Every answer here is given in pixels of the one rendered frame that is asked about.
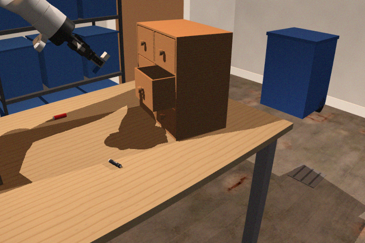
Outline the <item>small orange wooden chest of drawers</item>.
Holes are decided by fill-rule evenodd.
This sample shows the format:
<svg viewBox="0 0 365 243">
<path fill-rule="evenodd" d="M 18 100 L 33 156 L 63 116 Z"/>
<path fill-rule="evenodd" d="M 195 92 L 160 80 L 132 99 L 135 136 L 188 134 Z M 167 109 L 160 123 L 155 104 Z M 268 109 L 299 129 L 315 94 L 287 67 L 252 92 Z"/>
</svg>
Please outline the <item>small orange wooden chest of drawers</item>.
<svg viewBox="0 0 365 243">
<path fill-rule="evenodd" d="M 233 32 L 185 19 L 138 22 L 153 30 L 154 61 L 175 75 L 176 141 L 226 128 Z M 176 39 L 176 73 L 155 62 L 155 33 Z"/>
</svg>

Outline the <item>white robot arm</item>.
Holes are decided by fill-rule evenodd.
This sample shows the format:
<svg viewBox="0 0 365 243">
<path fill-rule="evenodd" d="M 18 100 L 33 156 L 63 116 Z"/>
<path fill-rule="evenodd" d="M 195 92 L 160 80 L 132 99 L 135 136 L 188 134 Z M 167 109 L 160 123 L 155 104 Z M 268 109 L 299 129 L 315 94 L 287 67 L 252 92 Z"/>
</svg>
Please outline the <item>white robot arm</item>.
<svg viewBox="0 0 365 243">
<path fill-rule="evenodd" d="M 0 7 L 20 15 L 40 34 L 33 40 L 34 49 L 41 52 L 64 23 L 66 16 L 46 0 L 0 0 Z"/>
</svg>

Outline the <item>blue and white eraser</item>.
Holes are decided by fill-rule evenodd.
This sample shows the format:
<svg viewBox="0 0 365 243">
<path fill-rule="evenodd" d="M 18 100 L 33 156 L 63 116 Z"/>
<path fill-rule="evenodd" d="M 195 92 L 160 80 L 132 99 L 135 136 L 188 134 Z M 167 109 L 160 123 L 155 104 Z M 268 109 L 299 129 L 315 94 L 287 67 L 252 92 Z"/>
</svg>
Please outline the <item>blue and white eraser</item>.
<svg viewBox="0 0 365 243">
<path fill-rule="evenodd" d="M 106 62 L 109 59 L 109 57 L 110 57 L 110 55 L 108 53 L 104 52 L 100 58 Z M 99 69 L 100 69 L 100 67 L 98 67 L 96 64 L 94 64 L 91 68 L 91 71 L 96 74 Z"/>
</svg>

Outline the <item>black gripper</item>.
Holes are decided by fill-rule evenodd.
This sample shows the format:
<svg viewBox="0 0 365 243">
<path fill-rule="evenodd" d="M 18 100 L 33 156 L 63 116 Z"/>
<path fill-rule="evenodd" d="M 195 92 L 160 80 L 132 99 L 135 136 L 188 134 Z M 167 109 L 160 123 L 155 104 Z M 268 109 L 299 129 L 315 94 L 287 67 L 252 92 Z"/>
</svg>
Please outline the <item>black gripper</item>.
<svg viewBox="0 0 365 243">
<path fill-rule="evenodd" d="M 72 35 L 72 31 L 75 28 L 75 24 L 66 17 L 62 26 L 58 29 L 58 31 L 48 40 L 54 43 L 56 46 L 61 45 L 63 42 L 67 41 L 67 46 L 75 50 L 79 55 L 86 57 L 88 60 L 91 60 L 98 67 L 102 68 L 105 64 L 105 61 L 101 59 L 90 46 L 85 43 L 80 36 L 77 34 Z M 81 42 L 80 42 L 81 41 Z"/>
</svg>

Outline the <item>black aaa battery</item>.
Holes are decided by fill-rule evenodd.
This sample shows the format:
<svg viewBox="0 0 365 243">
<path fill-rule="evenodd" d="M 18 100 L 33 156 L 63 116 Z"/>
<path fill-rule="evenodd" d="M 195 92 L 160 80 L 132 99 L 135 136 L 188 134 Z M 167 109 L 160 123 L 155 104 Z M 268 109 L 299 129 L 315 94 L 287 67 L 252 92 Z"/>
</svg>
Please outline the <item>black aaa battery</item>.
<svg viewBox="0 0 365 243">
<path fill-rule="evenodd" d="M 108 162 L 115 165 L 116 167 L 119 167 L 119 168 L 121 168 L 121 166 L 122 166 L 121 164 L 117 163 L 116 161 L 114 161 L 112 159 L 109 159 Z"/>
</svg>

